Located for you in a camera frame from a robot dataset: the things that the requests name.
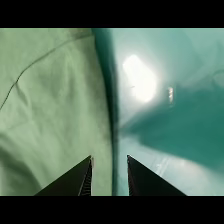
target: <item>glossy teal surface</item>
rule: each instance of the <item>glossy teal surface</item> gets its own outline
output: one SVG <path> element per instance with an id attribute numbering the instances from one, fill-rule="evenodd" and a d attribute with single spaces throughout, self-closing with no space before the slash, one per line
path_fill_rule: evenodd
<path id="1" fill-rule="evenodd" d="M 130 154 L 187 195 L 224 195 L 224 29 L 94 29 L 112 111 L 114 194 Z"/>

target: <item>light green cloth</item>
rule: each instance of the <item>light green cloth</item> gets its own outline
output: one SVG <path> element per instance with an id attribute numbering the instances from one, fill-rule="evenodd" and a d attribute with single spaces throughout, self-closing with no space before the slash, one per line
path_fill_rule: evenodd
<path id="1" fill-rule="evenodd" d="M 88 155 L 92 194 L 111 195 L 108 111 L 91 30 L 0 29 L 0 43 L 0 195 L 34 195 Z"/>

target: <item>black triangular object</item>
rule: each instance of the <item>black triangular object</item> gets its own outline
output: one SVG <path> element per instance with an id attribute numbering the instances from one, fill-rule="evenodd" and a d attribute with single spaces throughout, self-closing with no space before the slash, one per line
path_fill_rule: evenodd
<path id="1" fill-rule="evenodd" d="M 91 196 L 92 157 L 89 156 L 35 196 Z"/>
<path id="2" fill-rule="evenodd" d="M 186 196 L 131 156 L 127 156 L 130 196 Z"/>

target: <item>teal plastic sheet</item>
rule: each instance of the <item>teal plastic sheet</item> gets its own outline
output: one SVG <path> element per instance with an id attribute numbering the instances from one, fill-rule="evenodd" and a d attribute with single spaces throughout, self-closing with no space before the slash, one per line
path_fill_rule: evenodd
<path id="1" fill-rule="evenodd" d="M 0 29 L 0 195 L 34 195 L 87 156 L 112 193 L 112 149 L 91 29 Z"/>
<path id="2" fill-rule="evenodd" d="M 224 29 L 94 29 L 113 122 L 113 189 L 127 154 L 187 195 L 224 195 Z"/>

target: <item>green fabric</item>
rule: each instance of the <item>green fabric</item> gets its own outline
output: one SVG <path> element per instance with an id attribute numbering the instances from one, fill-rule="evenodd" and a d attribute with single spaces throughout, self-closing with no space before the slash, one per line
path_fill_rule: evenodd
<path id="1" fill-rule="evenodd" d="M 34 195 L 90 154 L 92 194 L 111 195 L 108 111 L 91 30 L 0 29 L 0 42 L 0 195 Z"/>

